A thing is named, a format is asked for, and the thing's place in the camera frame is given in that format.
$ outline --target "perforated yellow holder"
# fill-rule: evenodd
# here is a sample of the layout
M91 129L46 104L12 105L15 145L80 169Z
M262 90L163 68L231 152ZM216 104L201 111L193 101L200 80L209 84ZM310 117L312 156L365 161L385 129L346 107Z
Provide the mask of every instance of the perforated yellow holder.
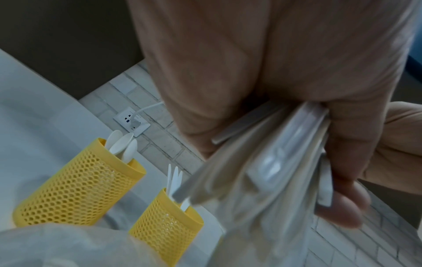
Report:
M95 224L146 171L124 164L98 138L46 181L13 212L18 227L38 223Z
M146 242L169 265L174 266L204 226L201 216L192 207L183 212L160 191L136 221L129 234Z

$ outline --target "yellow basket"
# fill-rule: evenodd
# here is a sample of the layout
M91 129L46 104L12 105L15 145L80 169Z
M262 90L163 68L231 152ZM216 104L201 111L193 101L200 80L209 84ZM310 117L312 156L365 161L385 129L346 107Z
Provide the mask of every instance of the yellow basket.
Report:
M201 216L192 207L183 212L160 191L136 221L129 234L146 242L169 265L174 266L204 226Z
M124 164L98 138L13 212L18 227L39 223L95 224L146 171L135 159Z

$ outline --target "white wall outlet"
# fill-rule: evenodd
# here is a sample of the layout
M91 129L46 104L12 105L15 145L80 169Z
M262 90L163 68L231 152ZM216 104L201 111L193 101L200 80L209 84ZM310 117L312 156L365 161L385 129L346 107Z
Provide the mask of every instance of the white wall outlet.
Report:
M132 132L134 137L138 137L146 129L148 129L151 124L149 124L139 114L133 116L133 113L135 113L135 111L131 107L128 107L114 116L113 119L123 126L126 131Z

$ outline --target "white countertop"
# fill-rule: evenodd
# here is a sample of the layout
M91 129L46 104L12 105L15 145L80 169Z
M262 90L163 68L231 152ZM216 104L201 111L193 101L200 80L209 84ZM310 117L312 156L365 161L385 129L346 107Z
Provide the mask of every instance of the white countertop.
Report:
M0 50L0 231L11 229L13 209L95 138L111 130L74 98ZM128 230L166 176L139 153L147 174L99 222ZM196 210L205 225L178 266L204 266L221 236L214 216Z

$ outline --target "hand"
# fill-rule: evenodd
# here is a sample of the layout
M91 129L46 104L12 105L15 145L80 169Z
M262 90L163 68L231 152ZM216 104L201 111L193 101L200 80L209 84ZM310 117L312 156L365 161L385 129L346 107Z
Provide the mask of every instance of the hand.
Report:
M211 137L269 98L325 103L336 192L316 213L361 225L370 198L355 180L380 137L418 2L128 2L151 76L205 158L217 149Z
M422 194L422 105L390 103L381 140L363 180Z

